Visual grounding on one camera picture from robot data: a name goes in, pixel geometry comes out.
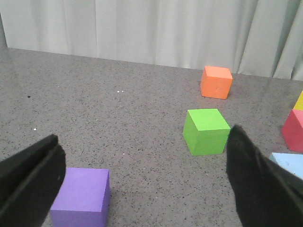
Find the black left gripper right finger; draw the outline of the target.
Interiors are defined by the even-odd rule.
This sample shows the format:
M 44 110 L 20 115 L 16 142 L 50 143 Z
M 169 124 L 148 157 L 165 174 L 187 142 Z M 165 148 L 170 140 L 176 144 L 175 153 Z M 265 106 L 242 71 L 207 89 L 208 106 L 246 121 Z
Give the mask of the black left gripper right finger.
M 301 227 L 303 181 L 265 157 L 244 129 L 227 139 L 226 172 L 244 227 Z

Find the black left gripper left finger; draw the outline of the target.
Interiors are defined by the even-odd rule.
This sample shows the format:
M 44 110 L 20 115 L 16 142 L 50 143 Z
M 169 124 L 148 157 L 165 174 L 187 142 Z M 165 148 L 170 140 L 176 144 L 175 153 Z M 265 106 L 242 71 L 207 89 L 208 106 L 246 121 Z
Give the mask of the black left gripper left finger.
M 0 225 L 42 226 L 65 173 L 65 151 L 54 134 L 1 161 Z

